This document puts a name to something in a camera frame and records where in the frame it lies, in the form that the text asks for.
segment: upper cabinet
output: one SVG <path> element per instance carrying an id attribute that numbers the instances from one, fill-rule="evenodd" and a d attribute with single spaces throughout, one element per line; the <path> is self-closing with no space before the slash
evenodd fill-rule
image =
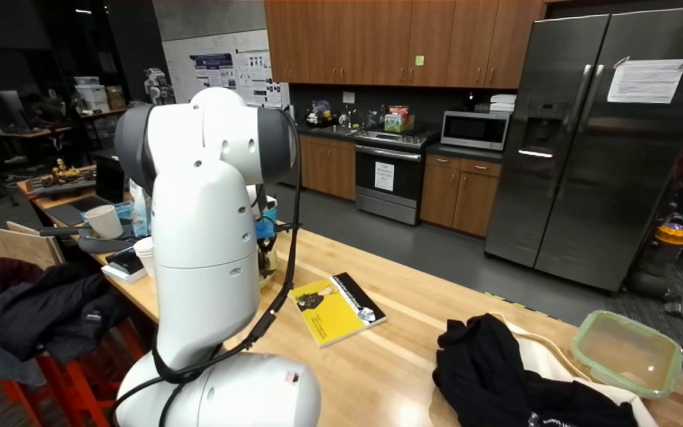
<path id="1" fill-rule="evenodd" d="M 289 84 L 517 88 L 543 0 L 267 0 Z"/>

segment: bottle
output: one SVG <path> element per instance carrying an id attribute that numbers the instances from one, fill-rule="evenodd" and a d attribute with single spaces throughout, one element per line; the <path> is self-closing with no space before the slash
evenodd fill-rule
<path id="1" fill-rule="evenodd" d="M 147 195 L 135 181 L 128 181 L 128 189 L 133 197 L 130 206 L 133 237 L 147 237 L 150 234 Z"/>

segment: black cable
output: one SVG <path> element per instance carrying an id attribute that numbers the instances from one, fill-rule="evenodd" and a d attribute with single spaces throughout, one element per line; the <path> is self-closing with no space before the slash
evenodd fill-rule
<path id="1" fill-rule="evenodd" d="M 275 299 L 271 301 L 271 307 L 261 314 L 261 318 L 257 320 L 257 326 L 250 329 L 250 335 L 232 349 L 213 356 L 211 360 L 201 360 L 197 366 L 189 366 L 189 368 L 182 368 L 182 371 L 176 371 L 176 378 L 192 378 L 197 379 L 204 371 L 208 371 L 211 366 L 219 366 L 220 360 L 235 356 L 235 354 L 242 354 L 242 350 L 250 350 L 254 346 L 254 342 L 259 342 L 272 326 L 278 310 L 283 308 L 283 304 L 288 301 L 289 296 L 289 290 L 294 286 L 294 265 L 297 265 L 297 234 L 300 234 L 300 201 L 302 201 L 302 167 L 297 162 L 297 168 L 294 168 L 294 175 L 297 175 L 297 188 L 294 188 L 294 219 L 293 219 L 293 239 L 289 239 L 289 257 L 288 257 L 288 270 L 286 270 L 286 283 L 280 286 L 280 291 L 275 294 Z M 173 406 L 179 391 L 192 383 L 192 379 L 185 379 L 180 383 L 173 394 L 168 397 L 166 406 L 163 406 L 163 413 L 160 418 L 160 425 L 163 427 L 163 418 L 166 418 L 166 411 Z M 128 394 L 124 394 L 114 406 L 111 406 L 111 423 L 117 423 L 117 409 L 130 398 L 133 394 L 156 385 L 156 383 L 163 383 L 163 378 L 155 378 L 155 379 L 147 379 L 138 387 L 133 387 Z"/>

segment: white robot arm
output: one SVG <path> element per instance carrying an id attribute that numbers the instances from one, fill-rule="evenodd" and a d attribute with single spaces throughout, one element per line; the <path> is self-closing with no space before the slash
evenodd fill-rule
<path id="1" fill-rule="evenodd" d="M 321 391 L 307 366 L 242 349 L 213 356 L 259 304 L 246 184 L 286 173 L 294 149 L 283 111 L 246 107 L 223 88 L 201 90 L 189 104 L 130 109 L 120 122 L 120 160 L 153 189 L 160 301 L 156 349 L 130 368 L 120 391 L 121 425 L 319 423 Z M 223 360 L 192 371 L 211 358 Z"/>

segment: yellow notebook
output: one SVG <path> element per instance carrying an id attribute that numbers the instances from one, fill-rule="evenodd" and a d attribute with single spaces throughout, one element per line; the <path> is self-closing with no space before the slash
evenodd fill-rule
<path id="1" fill-rule="evenodd" d="M 385 310 L 347 273 L 294 286 L 289 296 L 321 346 L 387 320 Z"/>

